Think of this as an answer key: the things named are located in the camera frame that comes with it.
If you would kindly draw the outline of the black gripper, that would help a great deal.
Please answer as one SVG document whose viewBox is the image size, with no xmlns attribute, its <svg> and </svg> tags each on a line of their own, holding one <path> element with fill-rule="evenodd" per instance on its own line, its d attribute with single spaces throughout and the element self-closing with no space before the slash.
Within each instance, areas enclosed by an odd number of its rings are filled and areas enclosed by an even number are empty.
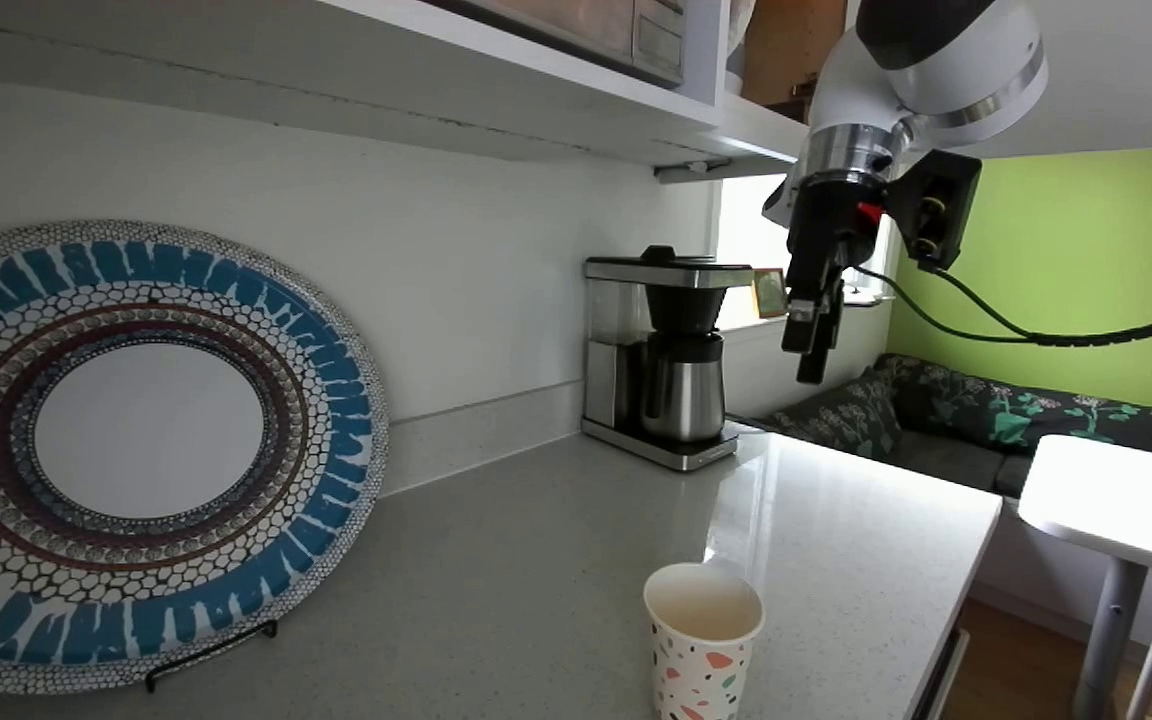
<svg viewBox="0 0 1152 720">
<path fill-rule="evenodd" d="M 799 351 L 803 386 L 825 382 L 840 338 L 840 276 L 873 255 L 879 217 L 879 186 L 803 181 L 791 190 L 784 350 Z"/>
</svg>

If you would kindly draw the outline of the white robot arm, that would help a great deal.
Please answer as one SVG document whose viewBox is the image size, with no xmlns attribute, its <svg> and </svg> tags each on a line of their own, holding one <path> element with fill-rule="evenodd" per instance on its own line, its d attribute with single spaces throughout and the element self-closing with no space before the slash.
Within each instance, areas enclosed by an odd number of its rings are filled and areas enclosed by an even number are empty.
<svg viewBox="0 0 1152 720">
<path fill-rule="evenodd" d="M 818 386 L 858 270 L 892 221 L 948 270 L 970 209 L 970 147 L 1021 123 L 1047 89 L 1024 0 L 858 0 L 807 106 L 807 146 L 764 199 L 786 232 L 784 351 Z"/>
</svg>

